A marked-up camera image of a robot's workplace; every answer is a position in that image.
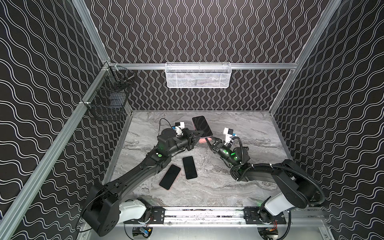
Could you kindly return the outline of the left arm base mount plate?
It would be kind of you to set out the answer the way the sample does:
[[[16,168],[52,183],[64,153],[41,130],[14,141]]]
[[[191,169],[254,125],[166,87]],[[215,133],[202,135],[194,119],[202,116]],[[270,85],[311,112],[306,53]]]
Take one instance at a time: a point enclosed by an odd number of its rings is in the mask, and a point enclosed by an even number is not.
[[[144,214],[138,219],[127,220],[125,224],[131,225],[159,225],[164,223],[165,208],[162,207],[149,207],[145,210]]]

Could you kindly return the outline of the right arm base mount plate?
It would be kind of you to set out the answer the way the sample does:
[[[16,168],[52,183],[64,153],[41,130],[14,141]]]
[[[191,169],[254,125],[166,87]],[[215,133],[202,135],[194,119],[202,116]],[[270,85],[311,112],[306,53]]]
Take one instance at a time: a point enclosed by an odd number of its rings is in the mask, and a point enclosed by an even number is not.
[[[287,223],[283,213],[273,216],[266,210],[260,210],[259,207],[245,207],[243,212],[247,225],[285,225]]]

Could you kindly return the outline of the black smartphone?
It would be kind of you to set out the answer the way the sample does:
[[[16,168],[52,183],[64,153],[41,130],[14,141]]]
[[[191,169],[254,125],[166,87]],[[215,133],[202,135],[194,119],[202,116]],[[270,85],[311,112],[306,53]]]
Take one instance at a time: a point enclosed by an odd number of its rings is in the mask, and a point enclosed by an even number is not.
[[[201,138],[208,138],[213,136],[213,132],[205,118],[205,116],[196,116],[192,118],[194,127],[197,131],[202,131]]]

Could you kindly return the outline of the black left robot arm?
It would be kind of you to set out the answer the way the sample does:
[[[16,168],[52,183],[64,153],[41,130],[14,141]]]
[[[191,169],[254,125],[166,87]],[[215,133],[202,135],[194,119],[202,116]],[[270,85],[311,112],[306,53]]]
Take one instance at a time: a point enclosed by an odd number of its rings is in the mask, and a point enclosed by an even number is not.
[[[182,129],[180,136],[172,128],[163,130],[157,136],[157,145],[136,167],[114,181],[104,185],[95,183],[91,187],[81,217],[100,237],[108,234],[124,215],[121,206],[124,196],[167,167],[172,155],[192,150],[202,135],[203,131],[187,128]]]

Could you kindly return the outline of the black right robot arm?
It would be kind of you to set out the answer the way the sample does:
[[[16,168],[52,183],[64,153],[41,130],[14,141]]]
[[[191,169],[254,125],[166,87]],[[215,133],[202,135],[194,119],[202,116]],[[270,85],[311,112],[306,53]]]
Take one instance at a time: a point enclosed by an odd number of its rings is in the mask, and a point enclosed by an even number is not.
[[[219,138],[207,141],[210,150],[217,154],[230,168],[232,178],[237,182],[269,182],[276,184],[280,193],[268,197],[259,207],[258,215],[263,222],[270,222],[283,211],[305,209],[310,205],[325,202],[325,193],[311,176],[294,161],[286,159],[278,164],[250,163],[249,147],[240,138],[237,148]]]

